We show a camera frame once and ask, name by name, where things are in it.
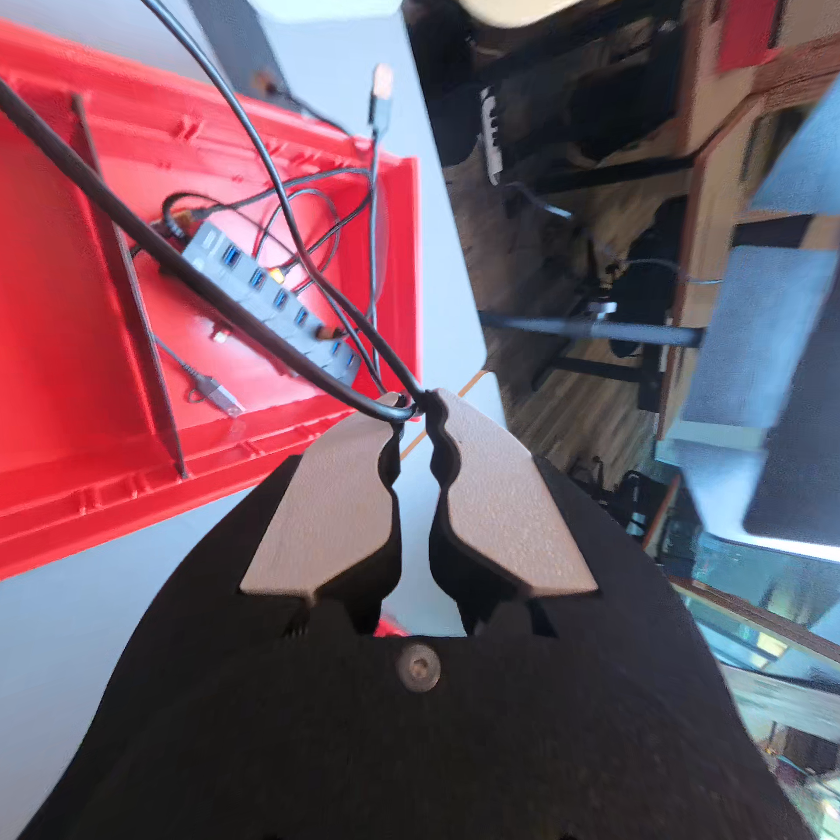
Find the white power strip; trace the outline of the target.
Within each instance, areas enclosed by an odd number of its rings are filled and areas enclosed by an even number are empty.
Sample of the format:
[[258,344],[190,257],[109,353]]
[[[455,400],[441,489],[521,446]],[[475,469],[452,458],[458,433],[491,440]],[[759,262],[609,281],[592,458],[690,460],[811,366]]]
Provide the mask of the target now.
[[498,139],[497,99],[491,86],[482,88],[479,93],[479,115],[480,140],[487,179],[496,187],[499,186],[503,173],[503,158]]

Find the black bin divider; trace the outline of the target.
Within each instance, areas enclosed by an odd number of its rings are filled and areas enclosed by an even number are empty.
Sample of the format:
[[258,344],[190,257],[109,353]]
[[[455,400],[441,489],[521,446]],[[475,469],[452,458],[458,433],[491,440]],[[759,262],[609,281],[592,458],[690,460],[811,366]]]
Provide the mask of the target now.
[[91,225],[110,278],[122,346],[143,421],[148,434],[162,447],[176,480],[184,480],[188,477],[186,458],[128,239],[87,193],[82,195],[90,207]]

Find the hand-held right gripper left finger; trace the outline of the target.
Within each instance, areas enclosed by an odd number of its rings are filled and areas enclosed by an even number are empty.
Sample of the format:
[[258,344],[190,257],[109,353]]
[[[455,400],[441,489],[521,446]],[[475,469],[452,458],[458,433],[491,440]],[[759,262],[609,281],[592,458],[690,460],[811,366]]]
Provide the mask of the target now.
[[294,468],[239,584],[249,596],[311,611],[340,603],[359,634],[374,634],[403,570],[397,424],[362,413],[331,427]]

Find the grey monitor pole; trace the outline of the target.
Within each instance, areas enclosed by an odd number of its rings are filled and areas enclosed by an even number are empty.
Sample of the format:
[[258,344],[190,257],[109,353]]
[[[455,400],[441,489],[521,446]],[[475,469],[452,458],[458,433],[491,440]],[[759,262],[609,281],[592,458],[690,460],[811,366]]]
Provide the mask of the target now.
[[622,341],[688,349],[700,347],[706,335],[703,328],[573,318],[525,318],[491,311],[479,311],[479,321],[487,328],[556,335],[567,339]]

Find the black multi-port usb hub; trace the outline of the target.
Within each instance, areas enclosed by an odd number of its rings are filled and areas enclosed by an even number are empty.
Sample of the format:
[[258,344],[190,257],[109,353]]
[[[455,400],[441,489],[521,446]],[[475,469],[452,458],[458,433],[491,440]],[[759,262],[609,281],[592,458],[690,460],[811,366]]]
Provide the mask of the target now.
[[323,338],[325,323],[220,228],[201,224],[182,256],[239,310],[340,382],[354,383],[361,368],[356,351],[345,339]]

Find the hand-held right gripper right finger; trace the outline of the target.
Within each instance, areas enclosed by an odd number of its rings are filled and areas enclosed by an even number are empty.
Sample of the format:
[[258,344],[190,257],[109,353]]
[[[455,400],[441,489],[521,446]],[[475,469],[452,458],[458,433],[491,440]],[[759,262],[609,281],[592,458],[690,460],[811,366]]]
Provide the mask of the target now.
[[429,568],[469,636],[503,603],[592,595],[599,586],[532,454],[463,397],[426,393],[439,494]]

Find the red plastic bin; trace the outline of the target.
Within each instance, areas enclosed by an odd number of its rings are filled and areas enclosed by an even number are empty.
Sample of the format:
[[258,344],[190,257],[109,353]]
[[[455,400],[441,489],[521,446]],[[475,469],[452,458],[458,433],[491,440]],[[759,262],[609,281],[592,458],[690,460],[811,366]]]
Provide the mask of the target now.
[[[306,285],[277,194],[207,83],[2,20],[2,92],[18,95],[161,235],[209,222],[357,347]],[[188,477],[148,434],[82,191],[2,114],[2,580],[262,480],[350,413],[268,356],[147,252],[133,260],[156,334],[245,411],[190,404],[157,349]]]

